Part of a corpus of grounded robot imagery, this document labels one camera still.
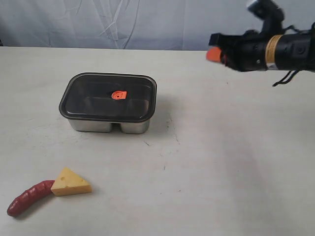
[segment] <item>white tabletop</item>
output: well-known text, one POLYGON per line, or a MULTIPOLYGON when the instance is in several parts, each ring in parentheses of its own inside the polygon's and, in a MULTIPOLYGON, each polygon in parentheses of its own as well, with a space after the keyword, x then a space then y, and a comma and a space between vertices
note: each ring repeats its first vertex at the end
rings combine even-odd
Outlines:
POLYGON ((315 234, 315 74, 238 73, 205 52, 0 48, 1 236, 315 234), (58 105, 81 72, 157 82, 147 133, 74 131, 58 105), (92 194, 6 215, 69 167, 92 194))

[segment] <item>yellow cheese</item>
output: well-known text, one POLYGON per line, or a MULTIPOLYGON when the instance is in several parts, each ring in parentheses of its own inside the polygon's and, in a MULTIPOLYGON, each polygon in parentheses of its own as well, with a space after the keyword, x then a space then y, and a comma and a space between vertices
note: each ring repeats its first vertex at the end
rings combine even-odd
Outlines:
POLYGON ((65 167, 55 180, 51 191, 56 196, 72 195, 79 193, 91 193, 90 184, 78 176, 75 172, 65 167))

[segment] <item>stainless steel container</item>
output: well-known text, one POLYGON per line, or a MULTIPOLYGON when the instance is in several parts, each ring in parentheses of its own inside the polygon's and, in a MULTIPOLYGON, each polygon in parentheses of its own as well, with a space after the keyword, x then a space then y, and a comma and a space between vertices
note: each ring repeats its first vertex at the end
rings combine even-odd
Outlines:
POLYGON ((77 131, 121 131, 141 134, 148 130, 156 106, 157 85, 143 75, 83 73, 73 77, 59 111, 77 131))

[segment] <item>white backdrop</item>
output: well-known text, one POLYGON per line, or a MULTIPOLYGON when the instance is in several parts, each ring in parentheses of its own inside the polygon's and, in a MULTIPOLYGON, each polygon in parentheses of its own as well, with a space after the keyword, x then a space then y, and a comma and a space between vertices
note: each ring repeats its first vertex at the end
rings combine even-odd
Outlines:
MULTIPOLYGON (((247 0, 0 0, 5 46, 205 50, 214 32, 243 33, 261 22, 247 0)), ((276 0, 285 25, 308 29, 313 0, 276 0)))

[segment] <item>red sausage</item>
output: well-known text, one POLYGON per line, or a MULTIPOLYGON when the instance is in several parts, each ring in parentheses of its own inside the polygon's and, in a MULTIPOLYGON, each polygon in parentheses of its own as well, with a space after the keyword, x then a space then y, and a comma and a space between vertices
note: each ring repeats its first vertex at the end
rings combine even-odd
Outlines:
POLYGON ((54 180, 45 180, 43 182, 34 185, 32 188, 26 190, 19 197, 14 199, 14 201, 10 204, 6 213, 9 216, 16 217, 22 212, 24 212, 27 208, 29 208, 36 201, 48 196, 51 194, 51 187, 54 184, 54 180))

